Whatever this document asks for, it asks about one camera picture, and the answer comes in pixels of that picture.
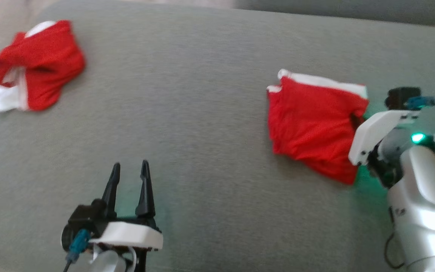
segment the crumpled red cloth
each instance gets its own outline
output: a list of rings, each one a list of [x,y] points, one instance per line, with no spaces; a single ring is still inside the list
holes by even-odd
[[[364,115],[366,87],[284,69],[278,77],[281,85],[268,87],[273,152],[353,184],[358,167],[348,158],[355,135],[351,116]]]
[[[85,58],[71,32],[71,23],[57,21],[41,32],[25,37],[16,34],[13,42],[0,52],[0,86],[12,69],[19,69],[21,110],[45,110],[60,97],[64,84],[80,74]]]

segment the gray fabric surface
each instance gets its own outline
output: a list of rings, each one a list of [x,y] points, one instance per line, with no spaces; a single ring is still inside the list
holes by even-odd
[[[76,205],[120,161],[117,211],[132,214],[148,159],[164,233],[150,272],[388,270],[386,192],[273,155],[265,90],[287,68],[367,84],[372,112],[396,86],[435,94],[435,28],[105,0],[40,16],[57,19],[88,67],[52,109],[0,114],[1,268],[61,271]]]

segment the robotic arm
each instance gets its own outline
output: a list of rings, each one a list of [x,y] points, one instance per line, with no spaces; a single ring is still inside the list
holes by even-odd
[[[135,216],[117,217],[115,212],[120,180],[118,162],[102,198],[75,209],[62,232],[62,247],[68,252],[65,272],[81,252],[93,254],[91,272],[145,272],[147,252],[162,249],[164,237],[154,220],[156,212],[146,160],[142,163],[140,178],[142,188]]]
[[[414,135],[411,141],[411,133],[401,127],[414,122],[420,108],[435,104],[433,98],[420,95],[418,88],[391,90],[386,100],[390,110],[360,125],[349,160],[367,165],[389,189],[394,233],[386,243],[386,262],[394,269],[406,266],[410,272],[435,272],[435,135]],[[394,235],[404,256],[400,265],[387,257]]]

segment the folded red cloth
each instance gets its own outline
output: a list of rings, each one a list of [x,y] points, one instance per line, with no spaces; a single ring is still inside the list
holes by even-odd
[[[273,152],[301,160],[344,184],[353,184],[358,168],[349,162],[355,128],[368,100],[363,85],[307,74],[278,73],[281,86],[269,86],[268,126]]]
[[[28,33],[17,33],[0,52],[0,111],[11,107],[45,110],[57,102],[62,86],[84,67],[85,58],[69,21],[43,22]],[[18,101],[7,105],[8,96]]]

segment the green led light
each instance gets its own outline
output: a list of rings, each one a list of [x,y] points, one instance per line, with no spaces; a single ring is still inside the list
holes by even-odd
[[[425,136],[424,134],[422,134],[422,133],[414,133],[414,134],[411,136],[411,139],[412,139],[412,141],[413,141],[415,144],[419,143],[419,142],[422,141],[424,138],[426,138],[426,136]]]

